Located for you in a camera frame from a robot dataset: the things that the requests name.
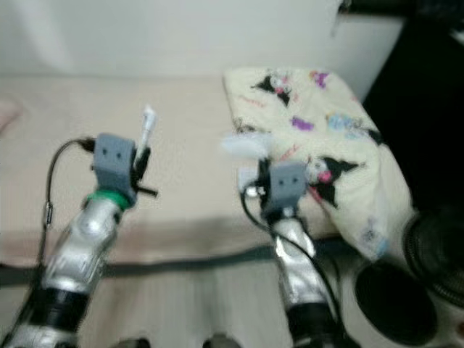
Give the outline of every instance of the floor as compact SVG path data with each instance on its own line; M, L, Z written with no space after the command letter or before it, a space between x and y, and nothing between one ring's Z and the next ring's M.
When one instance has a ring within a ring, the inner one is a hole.
M342 296L347 330L363 348L402 347L378 333L357 308L350 272L361 261L340 264L345 267ZM153 347L201 347L213 333L226 332L243 348L290 347L277 282L277 270L270 260L105 279L80 331L80 346L110 347L121 338L146 336ZM0 336L24 293L24 286L0 290ZM463 313L452 309L440 313L439 335L427 347L459 343L452 322L462 320Z

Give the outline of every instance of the black cable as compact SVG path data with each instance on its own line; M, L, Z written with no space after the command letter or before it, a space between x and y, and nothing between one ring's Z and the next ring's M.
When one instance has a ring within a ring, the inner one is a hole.
M37 254L37 266L38 268L44 268L44 259L45 259L45 251L46 251L46 235L51 225L51 220L53 218L53 204L51 203L51 183L53 181L53 174L55 171L55 167L57 166L58 159L62 155L62 153L69 148L70 146L78 144L87 152L92 152L95 146L95 138L90 137L83 137L83 138L75 138L69 141L66 141L63 145L61 145L58 150L53 155L49 171L46 176L46 191L45 191L45 212L42 222L42 234L41 234L41 241L39 244L39 250Z
M253 214L249 211L248 206L247 206L247 190L250 187L256 186L256 183L252 181L251 183L248 183L245 185L243 191L240 193L240 201L241 201L241 206L243 207L243 210L245 211L245 215L254 223L258 228L261 230L265 231L268 233L271 237L273 238L280 238L283 241L286 241L287 243L291 244L293 247L297 248L304 256L308 258L308 260L312 263L314 269L316 269L316 272L318 272L322 282L324 283L324 286L327 288L328 296L330 297L330 301L332 302L332 305L335 309L335 314L337 316L337 321L342 330L344 330L343 326L343 320L341 316L341 310L338 301L336 300L334 290L332 289L330 283L328 282L328 279L326 277L326 274L324 273L322 267L319 265L319 262L317 262L311 255L308 254L308 252L298 245L298 243L295 243L291 239L287 238L286 236L283 236L279 232L273 230L271 227L264 225L260 221L258 221Z
M305 223L305 221L303 219L301 219L300 217L297 217L297 220L300 221L304 234L306 234L306 236L310 239L312 245L315 245L314 238L311 237L310 232L307 229L307 224ZM336 285L337 285L337 295L338 295L338 299L339 299L339 302L340 302L341 301L341 295L342 295L340 268L337 265L335 259L329 253L324 252L322 250L318 250L318 254L322 254L323 258L326 258L329 261L329 263L331 264L331 267L333 268L333 272L335 273L335 282L336 282Z

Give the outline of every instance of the black round object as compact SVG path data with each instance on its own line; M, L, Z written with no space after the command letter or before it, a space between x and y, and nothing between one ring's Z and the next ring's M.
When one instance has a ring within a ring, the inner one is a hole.
M357 276L355 293L364 315L388 339L422 345L435 336L435 307L403 270L385 262L369 265Z
M203 348L241 348L233 339L227 337L224 333L215 333L213 337L203 343Z
M408 265L421 283L464 308L464 208L422 212L405 233Z

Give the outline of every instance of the black tape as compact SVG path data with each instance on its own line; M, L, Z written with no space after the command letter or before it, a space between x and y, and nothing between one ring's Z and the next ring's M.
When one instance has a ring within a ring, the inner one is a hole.
M325 303L298 304L287 311L289 330L293 341L336 336L339 326Z
M77 332L86 314L88 296L58 289L38 291L30 322L37 326Z

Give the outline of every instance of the cartoon character print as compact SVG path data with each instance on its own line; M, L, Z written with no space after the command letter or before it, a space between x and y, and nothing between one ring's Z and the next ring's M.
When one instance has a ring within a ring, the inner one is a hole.
M264 80L252 88L275 94L287 107L290 102L291 86L289 85L289 74L271 71Z
M337 161L331 157L311 159L308 157L306 175L312 195L318 200L324 200L338 208L335 200L335 186L342 173L349 172L360 165L346 161Z
M333 113L327 115L327 125L334 131L344 132L347 139L371 138L378 146L385 144L378 130L362 127L363 120Z
M368 223L360 234L359 245L368 248L376 257L380 257L387 250L388 241L376 232L376 225L376 219L373 217L368 218Z
M251 133L251 132L261 132L261 133L270 133L270 131L263 128L258 128L253 125L246 124L242 118L235 119L234 121L237 133Z
M301 131L312 131L314 129L314 123L307 122L298 116L293 116L290 123L292 126L300 129Z
M317 72L315 70L310 72L311 80L313 80L320 89L326 89L326 87L327 87L327 84L326 84L327 76L328 76L328 72Z

